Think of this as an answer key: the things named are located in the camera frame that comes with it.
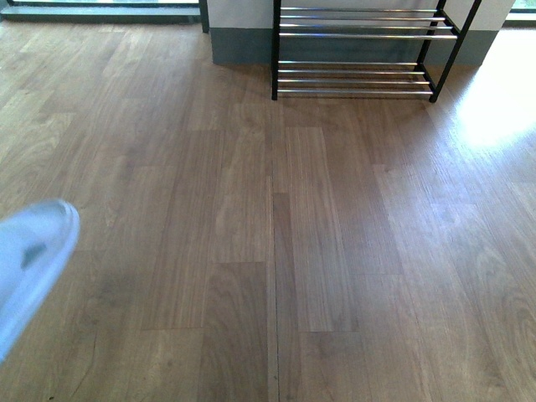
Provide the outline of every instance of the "laminate floor plank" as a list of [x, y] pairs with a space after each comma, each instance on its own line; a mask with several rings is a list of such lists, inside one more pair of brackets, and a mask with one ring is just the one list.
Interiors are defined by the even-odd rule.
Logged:
[[274, 194], [274, 253], [276, 266], [277, 344], [280, 400], [297, 400], [302, 383], [292, 244], [291, 205], [288, 194]]
[[356, 135], [347, 105], [323, 107], [327, 168], [337, 205], [344, 254], [353, 272], [397, 274], [401, 263], [367, 146]]
[[0, 214], [82, 229], [0, 399], [536, 400], [535, 39], [435, 104], [274, 102], [198, 24], [2, 21]]
[[301, 386], [296, 400], [374, 400], [371, 397], [365, 353], [358, 333], [303, 332], [300, 333], [300, 352]]
[[145, 329], [202, 327], [209, 242], [224, 133], [183, 136], [161, 252], [144, 312]]
[[235, 105], [224, 134], [214, 204], [211, 262], [264, 262], [266, 258], [265, 108]]
[[287, 129], [300, 331], [358, 327], [321, 129]]
[[[415, 181], [418, 175], [411, 166], [378, 165], [375, 172], [442, 400], [489, 400], [489, 389], [501, 378], [497, 361], [477, 307], [441, 247], [431, 205]], [[501, 400], [500, 393], [491, 395]]]
[[213, 264], [198, 401], [266, 401], [266, 268]]

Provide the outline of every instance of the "shoe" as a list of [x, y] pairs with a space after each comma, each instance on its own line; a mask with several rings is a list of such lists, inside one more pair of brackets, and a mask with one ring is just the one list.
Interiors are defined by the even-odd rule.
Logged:
[[0, 222], [0, 364], [58, 280], [79, 232], [75, 207], [59, 199]]

